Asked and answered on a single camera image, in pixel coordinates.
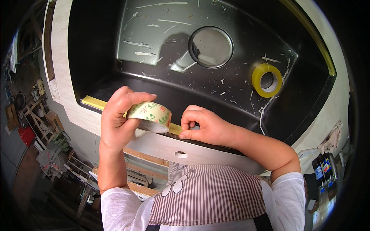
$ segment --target striped apron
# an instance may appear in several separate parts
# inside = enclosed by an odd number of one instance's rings
[[[168,182],[154,196],[147,230],[247,219],[254,220],[257,230],[272,230],[257,177],[230,166],[170,162]]]

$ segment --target cardboard box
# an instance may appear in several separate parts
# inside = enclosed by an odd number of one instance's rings
[[[14,103],[10,104],[5,108],[5,114],[6,118],[8,119],[9,131],[12,131],[14,128],[19,126],[19,121]]]
[[[62,125],[62,122],[60,122],[60,119],[59,119],[58,115],[55,112],[49,111],[46,114],[46,119],[49,122],[49,125],[54,127],[56,132],[61,133],[62,131],[64,131],[64,127]]]

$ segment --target bottle label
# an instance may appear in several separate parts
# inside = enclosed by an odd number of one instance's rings
[[[326,173],[327,171],[330,170],[330,163],[329,163],[329,159],[328,158],[324,159],[324,162],[322,163],[322,165],[323,165],[323,171],[324,171],[324,173]]]
[[[321,177],[323,177],[323,172],[321,171],[320,166],[315,169],[315,173],[316,173],[316,179],[317,180],[320,179]]]

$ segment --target clear tape roll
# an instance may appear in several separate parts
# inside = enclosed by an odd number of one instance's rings
[[[171,124],[172,113],[165,106],[149,101],[133,105],[127,112],[127,119],[141,119],[138,129],[154,132],[167,133]]]
[[[269,72],[273,75],[272,85],[268,88],[262,88],[261,79],[264,74]],[[271,98],[276,95],[281,88],[282,82],[283,78],[280,71],[271,64],[260,64],[256,69],[254,69],[252,74],[252,85],[256,92],[264,98]]]

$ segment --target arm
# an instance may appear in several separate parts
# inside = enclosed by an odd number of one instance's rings
[[[124,113],[132,105],[153,101],[156,95],[133,92],[127,86],[118,89],[109,99],[101,115],[98,185],[103,194],[110,188],[128,188],[125,156],[122,149],[134,136],[139,119],[126,119]]]
[[[200,130],[189,130],[199,123]],[[183,132],[180,139],[193,139],[234,148],[252,158],[271,173],[271,182],[289,172],[300,172],[296,152],[287,144],[274,138],[257,134],[245,128],[232,125],[213,112],[191,105],[181,119]]]

